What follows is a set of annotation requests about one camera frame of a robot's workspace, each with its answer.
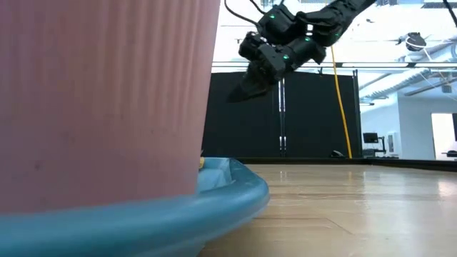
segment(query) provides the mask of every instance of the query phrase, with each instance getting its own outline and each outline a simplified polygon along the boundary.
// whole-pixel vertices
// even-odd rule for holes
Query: teal plastic tray
[[[236,160],[206,158],[195,195],[0,216],[0,256],[196,256],[265,209],[268,186]]]

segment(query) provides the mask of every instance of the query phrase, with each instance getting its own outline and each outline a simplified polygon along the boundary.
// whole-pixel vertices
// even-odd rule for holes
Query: ceiling light
[[[343,67],[352,68],[388,68],[388,67],[406,67],[408,63],[344,63]]]
[[[303,64],[302,67],[311,67],[311,68],[320,68],[320,67],[333,67],[333,63],[321,63],[317,64],[315,62],[308,62]]]
[[[247,67],[246,61],[213,61],[213,67]]]
[[[423,68],[436,68],[436,67],[455,67],[457,68],[457,63],[432,63],[432,62],[428,62],[428,63],[417,63],[415,65],[415,67],[417,68],[420,68],[420,67],[423,67]]]

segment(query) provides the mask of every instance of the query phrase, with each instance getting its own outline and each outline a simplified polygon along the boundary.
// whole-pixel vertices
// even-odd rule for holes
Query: computer monitor
[[[363,133],[364,143],[379,143],[377,133]]]

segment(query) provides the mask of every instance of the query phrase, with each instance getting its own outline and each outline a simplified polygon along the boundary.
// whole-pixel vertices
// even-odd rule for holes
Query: wooden floor
[[[200,256],[457,256],[457,173],[249,167],[269,184],[268,208]]]

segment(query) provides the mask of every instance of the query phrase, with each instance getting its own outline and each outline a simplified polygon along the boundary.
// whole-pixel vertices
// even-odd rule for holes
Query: white wall
[[[435,160],[432,113],[457,113],[452,99],[398,99],[402,158]]]
[[[433,142],[435,144],[435,156],[437,160],[453,161],[455,158],[446,157],[449,150],[457,150],[457,141],[454,131],[452,114],[431,114],[433,127]]]
[[[398,101],[396,94],[390,95],[388,100],[378,101],[375,106],[371,108],[361,107],[361,128],[362,133],[376,132],[379,137],[386,137],[386,149],[387,135],[389,133],[396,132],[397,143],[396,153],[398,157],[402,158],[402,147],[401,147],[401,134],[400,134],[400,117],[398,112]],[[379,148],[381,144],[373,145],[371,143],[363,143],[363,148]],[[383,156],[382,153],[377,153],[377,156]]]

